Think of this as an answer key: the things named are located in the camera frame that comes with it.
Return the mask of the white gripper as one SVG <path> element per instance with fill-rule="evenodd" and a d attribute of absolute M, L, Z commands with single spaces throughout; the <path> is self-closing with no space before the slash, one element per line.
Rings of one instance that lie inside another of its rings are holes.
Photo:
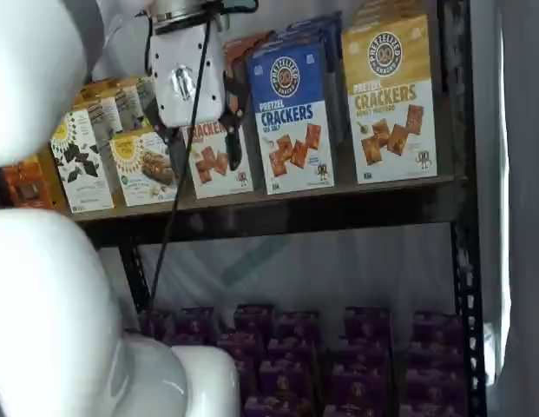
<path fill-rule="evenodd" d="M 240 127 L 247 107 L 247 82 L 235 76 L 232 64 L 224 70 L 224 55 L 215 21 L 151 40 L 154 93 L 159 114 L 154 131 L 164 143 L 182 139 L 176 127 L 218 119 L 226 131 L 229 168 L 242 161 Z"/>

